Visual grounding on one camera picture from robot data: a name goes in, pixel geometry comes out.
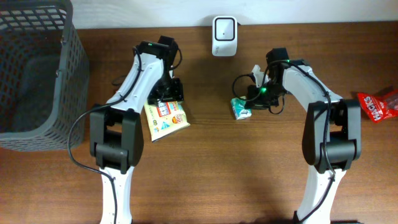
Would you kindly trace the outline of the yellow snack bag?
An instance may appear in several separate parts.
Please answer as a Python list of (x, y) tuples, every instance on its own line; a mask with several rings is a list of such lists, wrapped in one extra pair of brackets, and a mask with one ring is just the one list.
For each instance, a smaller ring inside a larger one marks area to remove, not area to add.
[(190, 126), (182, 105), (177, 101), (159, 103), (158, 106), (146, 103), (144, 109), (152, 142)]

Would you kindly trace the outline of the green Kleenex tissue pack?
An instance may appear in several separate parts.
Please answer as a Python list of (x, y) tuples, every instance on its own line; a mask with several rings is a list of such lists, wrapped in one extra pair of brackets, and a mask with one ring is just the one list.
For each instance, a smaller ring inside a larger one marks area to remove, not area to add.
[(234, 113), (234, 116), (236, 120), (241, 120), (241, 119), (246, 119), (252, 116), (252, 111), (251, 109), (246, 109), (246, 97), (243, 97), (243, 100), (240, 100), (239, 98), (233, 98), (231, 100), (231, 107)]

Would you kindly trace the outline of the red Hacks candy bag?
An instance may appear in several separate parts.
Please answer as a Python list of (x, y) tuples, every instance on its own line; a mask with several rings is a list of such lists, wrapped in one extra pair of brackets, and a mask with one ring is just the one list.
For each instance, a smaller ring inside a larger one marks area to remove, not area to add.
[(397, 117), (397, 90), (384, 96), (373, 96), (367, 93), (357, 94), (362, 110), (374, 123)]

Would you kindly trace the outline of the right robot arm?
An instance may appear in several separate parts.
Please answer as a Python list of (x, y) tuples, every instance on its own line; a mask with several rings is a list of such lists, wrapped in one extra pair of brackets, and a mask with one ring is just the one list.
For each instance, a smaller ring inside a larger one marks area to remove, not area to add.
[(268, 110), (283, 106), (292, 95), (306, 111), (302, 153), (308, 164), (304, 196), (294, 223), (330, 223), (340, 182), (361, 155), (360, 105), (333, 93), (303, 59), (292, 60), (287, 49), (266, 55), (267, 67), (254, 66), (245, 107)]

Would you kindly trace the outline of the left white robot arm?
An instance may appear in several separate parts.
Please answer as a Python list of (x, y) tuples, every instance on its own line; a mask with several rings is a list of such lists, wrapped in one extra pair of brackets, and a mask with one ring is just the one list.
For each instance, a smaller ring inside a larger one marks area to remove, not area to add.
[(115, 94), (90, 113), (90, 154), (103, 184), (102, 223), (131, 223), (131, 180), (144, 149), (141, 112), (145, 104), (181, 102), (183, 85), (172, 74), (181, 50), (172, 37), (142, 41)]

